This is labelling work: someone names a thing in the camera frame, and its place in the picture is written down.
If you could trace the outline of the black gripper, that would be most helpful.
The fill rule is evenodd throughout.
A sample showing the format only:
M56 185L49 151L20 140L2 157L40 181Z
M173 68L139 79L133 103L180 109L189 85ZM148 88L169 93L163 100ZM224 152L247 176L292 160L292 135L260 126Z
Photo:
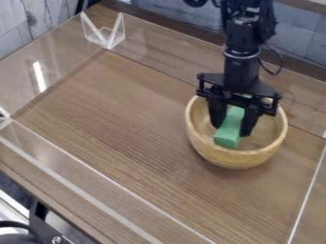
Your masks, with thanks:
M224 49L224 72L200 72L196 95L207 101L209 123L219 129L227 105L244 109L240 136L251 135L261 115L275 116L282 94L259 79L260 48L252 51Z

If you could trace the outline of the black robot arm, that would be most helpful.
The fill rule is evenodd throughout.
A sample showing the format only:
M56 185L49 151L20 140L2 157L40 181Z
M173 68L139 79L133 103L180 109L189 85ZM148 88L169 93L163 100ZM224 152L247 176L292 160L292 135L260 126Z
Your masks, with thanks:
M183 0L192 8L207 2L220 10L225 35L224 71L197 74L196 95L207 102L209 123L219 128L227 120L227 106L244 110L239 135L248 136L263 115L277 112L283 95L259 79L264 69L260 46L275 35L273 0Z

